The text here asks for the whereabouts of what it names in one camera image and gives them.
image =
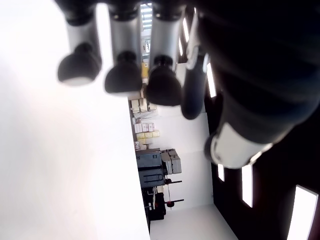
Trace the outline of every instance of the ceiling light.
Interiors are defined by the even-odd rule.
[[[179,38],[179,50],[180,50],[180,56],[182,56],[182,54],[184,54],[184,51],[182,50],[182,45],[181,45],[180,38]]]
[[[216,86],[214,81],[214,75],[212,73],[211,64],[208,63],[207,67],[207,77],[208,77],[208,84],[209,84],[209,91],[210,91],[210,97],[213,98],[217,95],[216,93]]]
[[[144,8],[144,9],[141,9],[141,12],[142,12],[142,13],[152,12],[152,8]]]
[[[186,18],[183,19],[183,31],[184,31],[184,36],[185,36],[185,40],[186,42],[189,41],[189,32],[188,32],[188,26],[187,26],[187,21]]]
[[[242,167],[242,200],[252,208],[253,203],[253,180],[252,165]]]
[[[225,169],[222,164],[218,164],[218,177],[222,180],[225,181]]]
[[[315,215],[318,194],[297,185],[287,240],[307,240]]]
[[[151,18],[152,14],[142,14],[142,19],[143,18]]]

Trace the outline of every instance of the robotic hand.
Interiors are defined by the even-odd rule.
[[[58,69],[68,85],[95,80],[102,67],[95,6],[109,9],[114,67],[105,78],[111,94],[140,91],[138,0],[55,0],[64,13],[72,53]],[[186,5],[196,7],[183,88],[175,76]],[[181,105],[187,119],[203,105],[209,60],[223,95],[219,126],[206,142],[215,164],[237,169],[281,141],[318,107],[319,4],[308,1],[154,0],[147,99]]]

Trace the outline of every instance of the dark wall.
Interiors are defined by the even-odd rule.
[[[218,126],[222,102],[220,94],[205,99],[210,133]],[[214,203],[239,240],[286,240],[296,185],[320,193],[319,125],[320,107],[253,165],[253,208],[242,201],[241,169],[224,169],[222,182],[212,164]],[[319,226],[318,201],[309,240],[320,240]]]

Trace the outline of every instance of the black rubber cover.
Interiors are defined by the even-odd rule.
[[[104,88],[110,94],[140,91],[141,71],[132,61],[120,61],[106,75]]]
[[[181,111],[188,120],[198,117],[204,105],[206,73],[203,64],[204,56],[199,55],[194,68],[187,68],[185,72]]]
[[[157,105],[177,106],[182,99],[181,85],[167,66],[158,66],[149,76],[146,99]]]
[[[94,81],[100,69],[101,66],[90,53],[73,52],[61,61],[58,79],[63,82],[72,78],[87,77]]]

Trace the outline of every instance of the white wall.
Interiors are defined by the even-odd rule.
[[[128,101],[103,88],[104,5],[98,19],[103,70],[68,88],[56,78],[69,44],[54,1],[0,3],[1,240],[150,239]]]
[[[178,64],[176,76],[184,84],[186,64]],[[157,106],[158,115],[143,120],[154,123],[160,137],[153,139],[151,148],[175,149],[181,159],[182,173],[168,177],[181,183],[169,185],[171,200],[184,199],[168,211],[176,211],[213,204],[211,164],[204,156],[204,145],[209,137],[208,118],[203,106],[201,114],[194,120],[182,116],[180,106]],[[169,201],[168,187],[164,187],[164,200]]]
[[[151,240],[237,240],[216,206],[169,211],[164,220],[152,221]]]

